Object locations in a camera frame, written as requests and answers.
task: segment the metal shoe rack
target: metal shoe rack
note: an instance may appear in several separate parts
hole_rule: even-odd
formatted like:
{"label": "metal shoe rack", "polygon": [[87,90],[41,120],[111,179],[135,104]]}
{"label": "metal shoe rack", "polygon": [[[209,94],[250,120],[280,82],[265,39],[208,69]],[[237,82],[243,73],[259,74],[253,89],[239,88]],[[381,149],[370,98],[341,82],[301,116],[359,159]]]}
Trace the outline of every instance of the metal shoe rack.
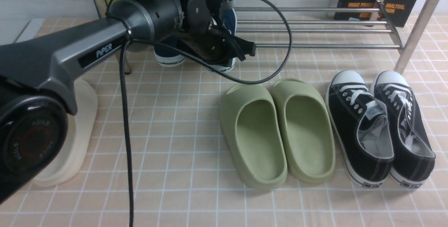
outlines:
{"label": "metal shoe rack", "polygon": [[[106,10],[105,0],[94,0],[98,13],[100,16],[104,16]],[[360,28],[349,28],[349,29],[297,29],[292,28],[295,33],[359,33],[359,34],[389,34],[393,44],[299,44],[294,43],[294,48],[327,48],[327,49],[395,49],[398,50],[400,57],[395,65],[395,71],[403,73],[405,67],[407,66],[411,55],[413,54],[421,35],[423,34],[428,22],[434,10],[440,0],[426,0],[423,8],[413,26],[413,29],[404,42],[400,34],[398,33],[395,26],[391,25],[389,21],[389,16],[386,13],[383,0],[376,0],[374,8],[297,8],[288,7],[281,8],[283,12],[346,12],[346,13],[372,13],[370,21],[332,21],[332,20],[307,20],[307,21],[290,21],[290,25],[351,25],[351,26],[385,26],[385,29],[360,29]],[[268,12],[272,11],[271,8],[235,8],[238,12]],[[385,16],[383,21],[377,21],[376,17],[379,13]],[[242,20],[238,23],[244,24],[281,24],[281,21],[274,20]],[[240,33],[262,33],[262,32],[285,32],[282,29],[238,29],[237,32]],[[265,48],[286,48],[288,45],[281,43],[259,43],[258,47]]]}

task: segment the sneaker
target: sneaker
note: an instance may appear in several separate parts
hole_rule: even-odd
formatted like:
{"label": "sneaker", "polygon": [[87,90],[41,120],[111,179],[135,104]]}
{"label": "sneaker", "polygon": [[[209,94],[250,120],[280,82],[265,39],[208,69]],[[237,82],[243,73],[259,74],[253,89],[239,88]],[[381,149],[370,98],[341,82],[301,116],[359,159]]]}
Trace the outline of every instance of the sneaker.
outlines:
{"label": "sneaker", "polygon": [[[173,35],[166,38],[161,43],[176,48],[178,42],[179,38]],[[154,46],[154,55],[157,62],[163,67],[175,67],[181,65],[185,61],[185,56],[159,46]]]}
{"label": "sneaker", "polygon": [[354,71],[339,72],[325,102],[352,181],[376,188],[386,179],[394,158],[386,106],[368,92]]}
{"label": "sneaker", "polygon": [[[230,34],[235,35],[237,32],[237,13],[235,9],[226,9],[223,10],[221,21],[224,24],[224,27],[229,31]],[[233,58],[227,65],[210,65],[211,67],[225,73],[231,71],[235,67],[236,58]]]}
{"label": "sneaker", "polygon": [[376,77],[370,93],[387,106],[395,152],[392,178],[403,187],[420,187],[434,169],[435,154],[414,92],[399,73],[384,71]]}

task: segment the green slide sandal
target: green slide sandal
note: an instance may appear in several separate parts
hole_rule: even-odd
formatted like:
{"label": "green slide sandal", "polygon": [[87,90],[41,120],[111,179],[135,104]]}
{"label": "green slide sandal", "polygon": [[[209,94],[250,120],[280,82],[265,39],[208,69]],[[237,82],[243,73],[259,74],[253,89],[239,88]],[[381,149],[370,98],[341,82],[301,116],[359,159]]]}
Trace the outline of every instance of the green slide sandal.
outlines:
{"label": "green slide sandal", "polygon": [[330,118],[319,92],[304,82],[282,79],[272,98],[291,174],[308,183],[324,183],[335,171],[335,144]]}
{"label": "green slide sandal", "polygon": [[233,162],[249,187],[281,186],[288,174],[274,100],[261,85],[233,86],[221,100],[221,126]]}

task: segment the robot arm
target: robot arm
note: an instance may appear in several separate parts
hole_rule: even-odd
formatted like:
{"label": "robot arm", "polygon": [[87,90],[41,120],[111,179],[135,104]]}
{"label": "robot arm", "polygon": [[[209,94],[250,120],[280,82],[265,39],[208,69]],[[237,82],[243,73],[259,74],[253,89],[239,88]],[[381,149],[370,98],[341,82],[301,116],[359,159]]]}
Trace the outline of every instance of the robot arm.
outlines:
{"label": "robot arm", "polygon": [[255,54],[219,26],[224,0],[119,0],[107,18],[0,46],[0,203],[58,154],[75,115],[74,81],[121,50],[176,34],[208,64]]}

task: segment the white slipper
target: white slipper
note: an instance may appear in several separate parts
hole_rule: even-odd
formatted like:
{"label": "white slipper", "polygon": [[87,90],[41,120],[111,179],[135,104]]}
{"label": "white slipper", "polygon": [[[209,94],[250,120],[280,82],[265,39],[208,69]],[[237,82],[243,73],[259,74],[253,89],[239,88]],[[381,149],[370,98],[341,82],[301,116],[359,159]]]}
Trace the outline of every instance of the white slipper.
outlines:
{"label": "white slipper", "polygon": [[67,115],[69,130],[56,158],[44,168],[32,183],[40,187],[61,184],[74,177],[83,164],[98,110],[98,95],[85,81],[74,82],[78,113]]}

